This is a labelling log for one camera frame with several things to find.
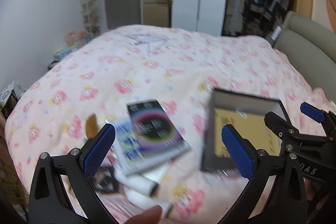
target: bedspread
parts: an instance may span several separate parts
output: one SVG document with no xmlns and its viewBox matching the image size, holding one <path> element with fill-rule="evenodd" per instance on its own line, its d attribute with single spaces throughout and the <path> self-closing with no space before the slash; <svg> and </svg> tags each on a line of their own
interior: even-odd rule
<svg viewBox="0 0 336 224">
<path fill-rule="evenodd" d="M 63 155 L 81 147 L 90 114 L 99 120 L 124 118 L 127 103 L 157 99 L 192 147 L 171 163 L 157 196 L 174 202 L 173 220 L 217 223 L 247 180 L 199 171 L 212 87 L 280 98 L 292 124 L 307 134 L 324 135 L 319 124 L 300 113 L 302 102 L 335 111 L 321 89 L 312 90 L 286 56 L 260 37 L 121 27 L 68 55 L 19 100 L 5 129 L 19 178 L 29 191 L 42 152 Z M 271 186 L 272 180 L 254 213 Z"/>
</svg>

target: yellow paper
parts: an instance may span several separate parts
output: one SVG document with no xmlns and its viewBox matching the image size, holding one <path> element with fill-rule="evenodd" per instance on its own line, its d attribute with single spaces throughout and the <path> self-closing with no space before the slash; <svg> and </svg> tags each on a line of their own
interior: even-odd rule
<svg viewBox="0 0 336 224">
<path fill-rule="evenodd" d="M 278 137 L 265 126 L 263 115 L 240 114 L 235 111 L 215 108 L 215 154 L 217 157 L 230 157 L 222 142 L 222 128 L 232 124 L 238 133 L 248 139 L 258 149 L 264 149 L 272 156 L 279 156 Z"/>
</svg>

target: screw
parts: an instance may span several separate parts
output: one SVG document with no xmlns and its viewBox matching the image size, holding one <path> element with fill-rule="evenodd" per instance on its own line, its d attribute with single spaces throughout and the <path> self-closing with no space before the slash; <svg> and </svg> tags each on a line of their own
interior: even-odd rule
<svg viewBox="0 0 336 224">
<path fill-rule="evenodd" d="M 292 159 L 292 160 L 295 160 L 296 159 L 296 155 L 294 153 L 290 153 L 289 154 L 289 157 Z"/>
<path fill-rule="evenodd" d="M 71 153 L 71 155 L 76 156 L 79 153 L 79 149 L 75 148 L 75 149 L 71 150 L 70 153 Z"/>
<path fill-rule="evenodd" d="M 266 151 L 263 150 L 263 149 L 259 149 L 259 150 L 258 150 L 258 155 L 259 155 L 259 156 L 265 156 L 265 155 L 266 155 Z"/>
<path fill-rule="evenodd" d="M 43 153 L 40 155 L 40 158 L 44 160 L 47 156 L 48 156 L 48 153 L 47 153 L 47 152 L 43 152 Z"/>
<path fill-rule="evenodd" d="M 287 149 L 288 151 L 293 150 L 293 145 L 291 145 L 291 144 L 287 144 L 287 145 L 286 145 L 286 149 Z"/>
</svg>

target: headboard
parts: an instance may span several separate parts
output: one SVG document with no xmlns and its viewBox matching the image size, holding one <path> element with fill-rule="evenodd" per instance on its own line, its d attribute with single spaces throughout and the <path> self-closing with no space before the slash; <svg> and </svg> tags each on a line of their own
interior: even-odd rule
<svg viewBox="0 0 336 224">
<path fill-rule="evenodd" d="M 312 88 L 322 88 L 336 102 L 336 34 L 309 18 L 289 11 L 275 48 Z"/>
</svg>

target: white paper roll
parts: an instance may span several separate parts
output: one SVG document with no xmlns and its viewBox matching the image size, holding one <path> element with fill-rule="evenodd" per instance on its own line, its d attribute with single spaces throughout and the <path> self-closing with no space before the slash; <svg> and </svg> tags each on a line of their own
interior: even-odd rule
<svg viewBox="0 0 336 224">
<path fill-rule="evenodd" d="M 166 218 L 167 214 L 173 207 L 173 204 L 168 201 L 159 198 L 149 198 L 131 189 L 126 191 L 126 197 L 129 202 L 143 210 L 159 205 L 162 208 L 161 218 Z"/>
<path fill-rule="evenodd" d="M 155 186 L 158 185 L 157 182 L 146 179 L 142 175 L 130 175 L 126 177 L 118 168 L 114 170 L 114 177 L 127 188 L 131 188 L 145 196 L 151 196 Z"/>
</svg>

